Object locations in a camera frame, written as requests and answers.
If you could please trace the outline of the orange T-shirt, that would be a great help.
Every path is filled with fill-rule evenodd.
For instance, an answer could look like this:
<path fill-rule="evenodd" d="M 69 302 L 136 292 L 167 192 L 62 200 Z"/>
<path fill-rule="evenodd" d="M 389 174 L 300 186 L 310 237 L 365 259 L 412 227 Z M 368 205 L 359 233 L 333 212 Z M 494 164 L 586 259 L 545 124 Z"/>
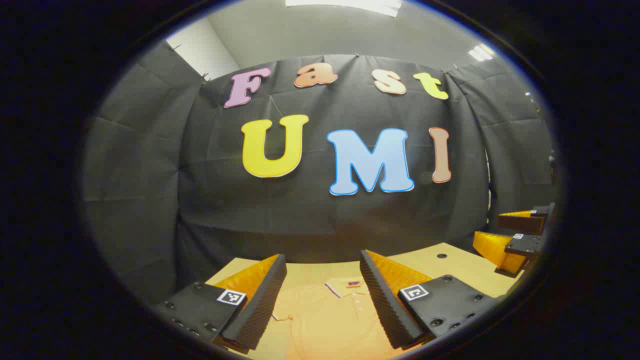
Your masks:
<path fill-rule="evenodd" d="M 391 345 L 361 276 L 281 291 L 272 317 L 289 323 L 285 360 L 390 360 L 405 353 Z"/>

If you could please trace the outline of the long ceiling light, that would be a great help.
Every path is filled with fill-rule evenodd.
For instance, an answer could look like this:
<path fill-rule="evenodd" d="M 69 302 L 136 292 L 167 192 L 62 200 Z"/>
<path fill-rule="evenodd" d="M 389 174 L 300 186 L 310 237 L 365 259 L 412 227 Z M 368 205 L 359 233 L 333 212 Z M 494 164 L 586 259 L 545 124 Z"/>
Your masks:
<path fill-rule="evenodd" d="M 330 6 L 366 10 L 395 18 L 402 0 L 285 0 L 286 7 Z"/>

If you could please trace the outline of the small ceiling light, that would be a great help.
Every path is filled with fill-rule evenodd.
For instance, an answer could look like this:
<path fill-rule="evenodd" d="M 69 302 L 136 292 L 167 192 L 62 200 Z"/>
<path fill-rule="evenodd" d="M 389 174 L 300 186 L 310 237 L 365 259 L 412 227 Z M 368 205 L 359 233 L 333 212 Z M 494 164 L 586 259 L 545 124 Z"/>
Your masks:
<path fill-rule="evenodd" d="M 478 62 L 493 60 L 496 53 L 484 43 L 480 43 L 468 51 L 468 54 Z"/>

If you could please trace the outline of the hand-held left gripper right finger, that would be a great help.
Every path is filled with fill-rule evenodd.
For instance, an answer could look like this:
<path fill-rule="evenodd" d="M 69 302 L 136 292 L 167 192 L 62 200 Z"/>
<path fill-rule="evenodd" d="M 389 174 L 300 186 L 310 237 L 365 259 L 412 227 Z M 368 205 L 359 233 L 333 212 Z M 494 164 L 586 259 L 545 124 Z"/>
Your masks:
<path fill-rule="evenodd" d="M 391 256 L 362 250 L 359 270 L 391 346 L 404 350 L 452 335 L 503 296 L 503 278 L 491 263 L 462 249 Z"/>

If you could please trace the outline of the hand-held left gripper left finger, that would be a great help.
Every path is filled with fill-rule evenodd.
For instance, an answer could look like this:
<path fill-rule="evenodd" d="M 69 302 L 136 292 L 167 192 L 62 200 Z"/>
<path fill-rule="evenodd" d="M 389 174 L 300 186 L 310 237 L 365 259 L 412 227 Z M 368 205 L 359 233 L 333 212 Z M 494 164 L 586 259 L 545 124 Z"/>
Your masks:
<path fill-rule="evenodd" d="M 213 285 L 196 281 L 153 308 L 154 315 L 202 344 L 256 350 L 287 275 L 275 254 Z"/>

